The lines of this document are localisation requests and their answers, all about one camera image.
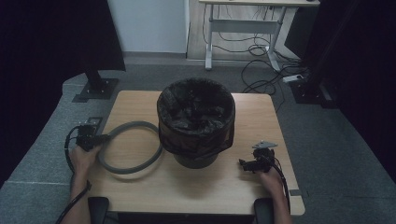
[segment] black plastic bag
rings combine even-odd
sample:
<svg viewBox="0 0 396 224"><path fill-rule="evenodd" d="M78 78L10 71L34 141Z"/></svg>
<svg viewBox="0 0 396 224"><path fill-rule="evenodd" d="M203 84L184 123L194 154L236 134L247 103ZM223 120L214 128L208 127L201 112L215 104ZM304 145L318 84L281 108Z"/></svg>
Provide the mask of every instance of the black plastic bag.
<svg viewBox="0 0 396 224"><path fill-rule="evenodd" d="M235 102L221 84L188 78L165 88L157 101L163 148L188 160L217 157L233 145Z"/></svg>

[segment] white wall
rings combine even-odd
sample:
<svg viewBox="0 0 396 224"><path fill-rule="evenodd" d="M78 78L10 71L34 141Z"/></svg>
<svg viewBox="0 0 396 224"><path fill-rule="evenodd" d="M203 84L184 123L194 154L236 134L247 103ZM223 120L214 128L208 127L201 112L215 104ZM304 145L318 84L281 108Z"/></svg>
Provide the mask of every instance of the white wall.
<svg viewBox="0 0 396 224"><path fill-rule="evenodd" d="M186 53L189 0L108 0L122 51Z"/></svg>

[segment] wooden table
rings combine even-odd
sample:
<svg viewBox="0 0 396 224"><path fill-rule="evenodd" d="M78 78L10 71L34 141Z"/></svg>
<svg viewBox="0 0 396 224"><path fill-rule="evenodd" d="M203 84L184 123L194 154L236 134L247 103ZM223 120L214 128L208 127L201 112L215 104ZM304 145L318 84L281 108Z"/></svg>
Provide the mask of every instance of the wooden table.
<svg viewBox="0 0 396 224"><path fill-rule="evenodd" d="M208 39L205 56L206 70L212 69L212 32L221 32L274 35L269 46L266 47L266 50L272 67L276 71L280 71L274 54L274 49L287 7L317 7L319 5L319 0L199 0L199 2L210 5ZM277 21L218 20L213 17L214 5L281 7L281 12Z"/></svg>
<svg viewBox="0 0 396 224"><path fill-rule="evenodd" d="M158 125L156 110L160 91L121 91L111 110L103 133L119 125L145 120ZM110 211L185 214L252 215L253 202L269 197L258 177L244 172L238 159L252 161L253 145L261 140L277 143L274 147L290 190L297 181L269 95L233 93L235 100L235 136L233 146L221 152L206 168L189 169L164 151L149 168L131 175L114 175L97 162L89 179L91 196L110 200ZM158 136L148 129L131 129L118 135L106 151L110 165L136 166L150 158L159 145ZM290 197L291 213L302 215L300 195Z"/></svg>

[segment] black tripod base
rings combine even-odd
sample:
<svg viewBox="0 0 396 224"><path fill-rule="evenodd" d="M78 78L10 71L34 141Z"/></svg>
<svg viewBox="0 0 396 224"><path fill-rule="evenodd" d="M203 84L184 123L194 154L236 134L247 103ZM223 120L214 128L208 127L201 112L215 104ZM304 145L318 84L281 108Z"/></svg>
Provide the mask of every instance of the black tripod base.
<svg viewBox="0 0 396 224"><path fill-rule="evenodd" d="M291 82L291 91L297 104L321 105L323 108L337 108L326 88L320 84L317 88L307 82Z"/></svg>
<svg viewBox="0 0 396 224"><path fill-rule="evenodd" d="M318 90L308 89L306 82L290 82L290 88L297 104L320 105L323 97Z"/></svg>
<svg viewBox="0 0 396 224"><path fill-rule="evenodd" d="M73 103L87 103L90 99L108 100L116 89L119 80L117 78L102 78L102 88L94 90L90 83L85 84L84 89L80 94L76 94Z"/></svg>

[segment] table leg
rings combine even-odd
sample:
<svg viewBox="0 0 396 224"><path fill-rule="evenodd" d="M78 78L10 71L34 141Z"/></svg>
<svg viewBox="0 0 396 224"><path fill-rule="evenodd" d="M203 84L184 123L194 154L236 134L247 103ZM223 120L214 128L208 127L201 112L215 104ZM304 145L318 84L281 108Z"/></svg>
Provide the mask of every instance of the table leg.
<svg viewBox="0 0 396 224"><path fill-rule="evenodd" d="M282 7L279 19L277 20L277 25L276 25L276 30L274 32L274 37L271 39L270 46L266 47L267 55L268 55L268 58L270 60L270 63L273 66L273 68L276 71L278 71L278 72L280 71L280 68L279 68L279 65L277 64L277 61L276 61L276 56L274 54L274 49L275 49L275 44L276 44L277 38L278 38L279 33L280 33L280 28L282 27L282 24L283 24L283 19L285 18L285 14L286 14L286 7Z"/></svg>
<svg viewBox="0 0 396 224"><path fill-rule="evenodd" d="M208 27L208 39L206 44L206 57L205 57L205 69L212 69L212 21L213 21L213 6L210 5L210 16L209 16L209 27Z"/></svg>

